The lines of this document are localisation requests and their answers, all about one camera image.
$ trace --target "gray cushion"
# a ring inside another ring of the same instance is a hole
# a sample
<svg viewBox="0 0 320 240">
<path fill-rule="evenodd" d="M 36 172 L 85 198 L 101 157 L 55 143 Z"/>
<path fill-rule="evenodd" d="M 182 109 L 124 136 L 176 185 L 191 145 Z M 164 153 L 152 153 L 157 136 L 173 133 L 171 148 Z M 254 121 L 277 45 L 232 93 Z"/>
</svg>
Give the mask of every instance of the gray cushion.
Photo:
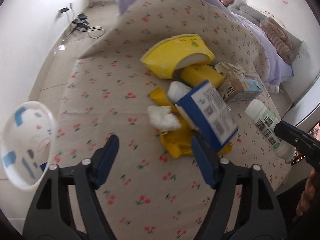
<svg viewBox="0 0 320 240">
<path fill-rule="evenodd" d="M 267 16 L 263 15 L 262 13 L 258 12 L 257 10 L 253 9 L 249 5 L 247 5 L 244 1 L 242 0 L 235 0 L 233 4 L 230 4 L 228 6 L 228 9 L 235 13 L 238 14 L 250 22 L 254 23 L 255 25 L 259 26 L 260 22 L 263 21 Z M 300 41 L 298 38 L 293 36 L 291 33 L 289 33 L 287 30 L 284 30 L 284 32 L 287 34 L 289 41 L 292 44 L 292 59 L 288 62 L 289 64 L 292 64 L 294 59 L 296 58 L 298 51 L 300 49 L 300 46 L 302 44 L 302 41 Z"/>
</svg>

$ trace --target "metal screw head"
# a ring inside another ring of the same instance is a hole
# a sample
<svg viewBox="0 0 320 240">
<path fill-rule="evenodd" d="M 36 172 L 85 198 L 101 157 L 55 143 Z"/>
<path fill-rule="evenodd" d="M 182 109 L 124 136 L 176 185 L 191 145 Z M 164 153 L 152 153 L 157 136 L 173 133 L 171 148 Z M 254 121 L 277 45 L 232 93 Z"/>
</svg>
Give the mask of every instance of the metal screw head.
<svg viewBox="0 0 320 240">
<path fill-rule="evenodd" d="M 49 170 L 50 171 L 54 171 L 58 168 L 58 165 L 57 164 L 51 164 L 50 167 L 49 167 Z"/>
<path fill-rule="evenodd" d="M 260 165 L 258 165 L 258 164 L 254 164 L 254 165 L 252 166 L 252 168 L 253 168 L 255 171 L 260 171 L 260 170 L 261 170 L 261 167 L 260 167 Z"/>
<path fill-rule="evenodd" d="M 89 165 L 91 163 L 91 160 L 90 159 L 84 159 L 82 160 L 82 165 Z"/>
<path fill-rule="evenodd" d="M 230 161 L 229 161 L 227 158 L 221 158 L 221 159 L 220 159 L 220 162 L 221 162 L 222 164 L 228 164 Z"/>
</svg>

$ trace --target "plastic bottle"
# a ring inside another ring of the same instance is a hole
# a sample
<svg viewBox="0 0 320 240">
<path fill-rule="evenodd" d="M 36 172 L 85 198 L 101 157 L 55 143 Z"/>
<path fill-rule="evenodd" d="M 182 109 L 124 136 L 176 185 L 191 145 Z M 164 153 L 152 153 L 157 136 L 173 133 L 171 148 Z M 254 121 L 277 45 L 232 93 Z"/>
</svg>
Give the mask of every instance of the plastic bottle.
<svg viewBox="0 0 320 240">
<path fill-rule="evenodd" d="M 292 162 L 296 155 L 296 150 L 292 145 L 275 135 L 274 128 L 280 122 L 275 115 L 257 99 L 252 100 L 244 112 L 261 131 L 276 156 L 285 160 L 287 164 Z"/>
</svg>

